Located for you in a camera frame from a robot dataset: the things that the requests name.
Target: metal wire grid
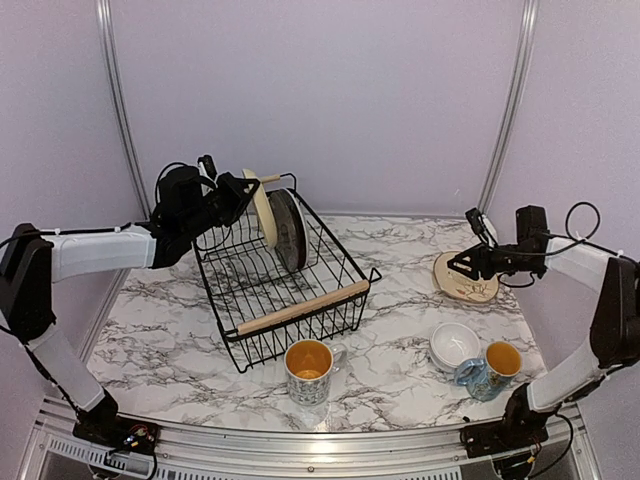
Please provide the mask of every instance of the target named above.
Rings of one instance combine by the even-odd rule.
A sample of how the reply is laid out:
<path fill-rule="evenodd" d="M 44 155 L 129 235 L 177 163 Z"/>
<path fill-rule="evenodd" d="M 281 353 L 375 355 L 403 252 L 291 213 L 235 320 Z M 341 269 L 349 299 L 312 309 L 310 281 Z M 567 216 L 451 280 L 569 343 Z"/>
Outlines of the metal wire grid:
<path fill-rule="evenodd" d="M 240 373 L 283 354 L 301 339 L 333 338 L 360 324 L 368 290 L 282 324 L 240 335 L 238 325 L 366 279 L 344 247 L 297 194 L 306 220 L 308 261 L 289 273 L 270 250 L 252 211 L 194 245 L 220 335 Z M 379 277 L 374 269 L 370 279 Z"/>

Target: robotic hand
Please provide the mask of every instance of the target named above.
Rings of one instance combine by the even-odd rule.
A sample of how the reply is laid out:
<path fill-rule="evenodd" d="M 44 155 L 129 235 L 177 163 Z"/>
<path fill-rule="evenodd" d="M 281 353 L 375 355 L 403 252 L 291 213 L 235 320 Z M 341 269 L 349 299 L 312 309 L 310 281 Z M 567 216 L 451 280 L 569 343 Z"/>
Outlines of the robotic hand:
<path fill-rule="evenodd" d="M 200 168 L 177 164 L 159 179 L 158 203 L 148 222 L 67 232 L 22 224 L 2 244 L 8 246 L 0 263 L 0 317 L 9 328 L 0 328 L 20 341 L 38 371 L 74 408 L 74 435 L 112 451 L 152 454 L 158 426 L 118 415 L 116 401 L 57 328 L 51 284 L 85 273 L 168 267 L 210 228 L 235 223 L 259 181 L 217 175 L 208 155 L 198 162 Z"/>
<path fill-rule="evenodd" d="M 551 269 L 600 294 L 590 335 L 571 356 L 544 377 L 518 387 L 502 420 L 462 429 L 461 440 L 469 457 L 474 458 L 547 440 L 547 419 L 563 402 L 587 396 L 608 374 L 640 360 L 640 267 L 636 261 L 585 239 L 551 235 L 541 207 L 517 210 L 514 245 L 498 245 L 477 209 L 466 216 L 481 243 L 451 259 L 451 270 L 477 280 L 516 272 L 542 278 Z M 524 478 L 533 468 L 530 462 L 519 461 L 517 465 L 520 476 L 507 468 L 503 478 Z"/>

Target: marble countertop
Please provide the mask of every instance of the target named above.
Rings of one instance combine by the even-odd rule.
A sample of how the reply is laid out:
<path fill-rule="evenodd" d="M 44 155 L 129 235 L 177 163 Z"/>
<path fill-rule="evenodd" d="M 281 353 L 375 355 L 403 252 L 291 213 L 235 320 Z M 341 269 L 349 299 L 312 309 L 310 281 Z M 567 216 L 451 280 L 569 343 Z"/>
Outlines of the marble countertop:
<path fill-rule="evenodd" d="M 131 272 L 89 360 L 121 411 L 186 424 L 267 431 L 361 432 L 462 423 L 502 415 L 507 390 L 481 403 L 451 383 L 427 354 L 442 322 L 474 329 L 483 346 L 513 343 L 523 355 L 514 385 L 545 371 L 514 295 L 463 304 L 434 288 L 432 265 L 473 244 L 466 222 L 324 217 L 372 286 L 360 328 L 327 343 L 349 350 L 329 400 L 301 407 L 287 396 L 282 358 L 237 372 L 220 339 L 194 255 L 163 270 Z"/>

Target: black wire dish rack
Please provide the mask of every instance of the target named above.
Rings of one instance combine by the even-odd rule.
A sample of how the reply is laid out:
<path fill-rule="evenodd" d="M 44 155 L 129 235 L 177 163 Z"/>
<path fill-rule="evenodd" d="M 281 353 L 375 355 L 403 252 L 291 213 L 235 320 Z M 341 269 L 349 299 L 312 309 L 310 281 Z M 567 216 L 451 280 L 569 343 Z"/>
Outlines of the black wire dish rack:
<path fill-rule="evenodd" d="M 284 268 L 267 247 L 253 207 L 231 227 L 213 228 L 194 242 L 220 335 L 240 373 L 282 355 L 298 340 L 357 330 L 370 285 L 381 278 L 376 268 L 365 276 L 297 193 L 295 176 L 280 177 L 293 179 L 289 191 L 305 217 L 309 257 L 304 268 L 294 273 Z M 273 315 L 284 321 L 268 325 Z"/>

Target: white bowl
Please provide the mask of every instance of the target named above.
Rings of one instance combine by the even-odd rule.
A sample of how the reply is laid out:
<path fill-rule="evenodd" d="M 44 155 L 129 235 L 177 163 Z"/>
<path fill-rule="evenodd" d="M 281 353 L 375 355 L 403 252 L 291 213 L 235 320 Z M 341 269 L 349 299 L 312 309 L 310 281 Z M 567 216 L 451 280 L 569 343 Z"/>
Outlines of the white bowl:
<path fill-rule="evenodd" d="M 468 358 L 480 356 L 480 340 L 460 323 L 442 323 L 431 334 L 431 360 L 440 370 L 453 373 Z"/>

